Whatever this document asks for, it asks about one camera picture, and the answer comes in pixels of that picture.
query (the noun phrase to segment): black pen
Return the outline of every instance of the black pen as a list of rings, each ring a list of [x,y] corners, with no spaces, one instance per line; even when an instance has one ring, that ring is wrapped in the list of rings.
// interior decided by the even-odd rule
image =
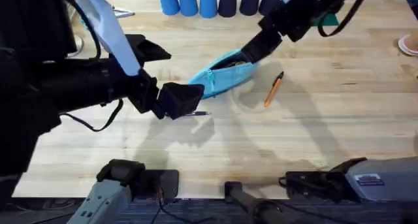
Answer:
[[[196,111],[196,112],[192,112],[190,114],[186,114],[185,116],[207,116],[210,115],[212,113],[210,112],[203,112],[203,111]]]

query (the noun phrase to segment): black tube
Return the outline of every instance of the black tube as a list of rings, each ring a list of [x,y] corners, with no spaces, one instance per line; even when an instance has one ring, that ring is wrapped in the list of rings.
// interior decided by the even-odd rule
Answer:
[[[55,103],[59,113],[134,95],[140,91],[137,76],[127,76],[115,59],[68,59],[62,63],[43,63],[37,80]]]

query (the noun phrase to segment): black cable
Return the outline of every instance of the black cable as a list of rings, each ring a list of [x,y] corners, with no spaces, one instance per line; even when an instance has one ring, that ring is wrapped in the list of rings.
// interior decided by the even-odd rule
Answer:
[[[293,206],[291,204],[286,204],[285,202],[280,201],[280,200],[275,200],[274,202],[277,202],[277,203],[281,204],[282,206],[284,206],[284,207],[286,207],[288,209],[292,209],[292,210],[294,210],[296,212],[300,212],[300,213],[303,213],[303,214],[311,215],[311,216],[314,216],[314,217],[319,217],[319,218],[322,218],[322,219],[327,219],[327,220],[330,220],[330,221],[333,221],[333,222],[336,222],[336,223],[341,223],[341,224],[357,224],[356,222],[353,222],[353,221],[345,221],[345,220],[338,219],[338,218],[335,218],[335,217],[330,217],[330,216],[326,216],[326,215],[323,215],[323,214],[317,214],[317,213],[314,213],[314,212],[309,212],[309,211],[304,210],[302,208],[297,208],[297,207],[295,207],[295,206]]]
[[[31,224],[46,223],[47,221],[52,221],[52,220],[55,220],[55,219],[58,219],[58,218],[67,217],[67,216],[69,216],[69,215],[73,215],[74,213],[75,213],[75,212],[71,212],[71,213],[68,213],[68,214],[63,214],[63,215],[60,215],[60,216],[51,217],[51,218],[48,218],[48,219],[44,219],[44,220],[42,220],[42,221],[36,221],[36,222],[34,222],[34,223],[31,223]]]
[[[200,219],[198,221],[192,221],[192,220],[182,218],[182,217],[179,217],[177,215],[174,215],[174,214],[170,213],[169,211],[164,209],[164,205],[162,203],[162,200],[165,199],[164,198],[164,191],[160,187],[158,189],[159,189],[159,198],[158,198],[159,209],[161,211],[163,211],[165,214],[169,215],[170,217],[173,217],[174,219],[183,221],[184,223],[188,223],[188,224],[199,224],[199,223],[204,223],[204,222],[207,222],[207,221],[217,221],[219,223],[219,220],[215,217],[206,217],[206,218]]]
[[[86,16],[86,14],[84,13],[84,11],[81,9],[81,7],[77,4],[77,2],[75,0],[65,0],[66,2],[68,2],[71,6],[73,6],[76,11],[79,13],[79,15],[81,16],[81,18],[83,19],[85,25],[87,26],[91,37],[93,38],[94,41],[94,45],[96,47],[96,56],[92,58],[94,63],[97,63],[100,59],[101,56],[101,48],[100,48],[100,43],[99,43],[99,39],[97,38],[96,32],[94,32],[93,26],[90,23],[90,20],[88,19],[88,17]]]
[[[331,34],[326,34],[324,31],[324,21],[325,21],[325,17],[328,15],[324,15],[318,22],[318,32],[322,37],[331,37],[333,35],[338,34],[339,32],[341,32],[346,25],[351,21],[351,19],[353,18],[353,16],[355,15],[355,13],[358,11],[359,7],[361,6],[361,4],[363,3],[364,0],[356,0],[354,2],[354,5],[351,7],[350,11],[348,12],[348,14],[345,16],[345,18],[342,20],[342,22],[340,23],[340,25],[331,33]]]
[[[115,117],[118,115],[118,113],[119,113],[119,111],[122,109],[122,107],[123,107],[123,100],[122,99],[119,99],[119,102],[118,102],[118,105],[117,105],[117,107],[114,109],[114,111],[112,112],[112,114],[110,115],[110,117],[109,117],[109,119],[107,120],[107,122],[106,122],[106,124],[103,126],[103,127],[101,127],[100,129],[95,129],[93,126],[91,126],[89,123],[87,123],[86,121],[84,121],[84,120],[82,120],[82,119],[80,119],[80,118],[78,118],[78,117],[76,117],[76,116],[73,116],[72,114],[70,114],[70,113],[62,113],[62,114],[60,114],[60,116],[68,116],[68,117],[70,117],[71,119],[73,119],[73,120],[75,120],[75,121],[77,121],[78,123],[81,123],[82,125],[84,125],[84,126],[86,126],[88,129],[90,129],[90,130],[92,130],[93,132],[100,132],[100,131],[102,131],[103,129],[106,129],[112,122],[113,122],[113,120],[115,119]]]
[[[160,211],[161,211],[161,209],[158,208],[157,212],[155,213],[154,217],[152,218],[151,224],[154,224],[155,223],[155,220],[157,219],[158,214],[160,213]]]

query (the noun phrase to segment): blue cup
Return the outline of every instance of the blue cup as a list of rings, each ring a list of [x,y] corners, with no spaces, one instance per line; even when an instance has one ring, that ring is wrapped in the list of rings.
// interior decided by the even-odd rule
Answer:
[[[184,16],[194,16],[197,13],[196,0],[180,0],[180,12]]]
[[[201,0],[201,16],[203,18],[213,18],[217,14],[216,0]]]
[[[159,0],[161,3],[161,8],[165,15],[175,15],[180,11],[180,6],[178,5],[177,0]]]

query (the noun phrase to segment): label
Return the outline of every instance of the label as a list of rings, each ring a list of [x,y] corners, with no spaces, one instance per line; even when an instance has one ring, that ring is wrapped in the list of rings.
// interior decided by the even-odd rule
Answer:
[[[379,174],[354,175],[354,179],[359,185],[385,185]]]

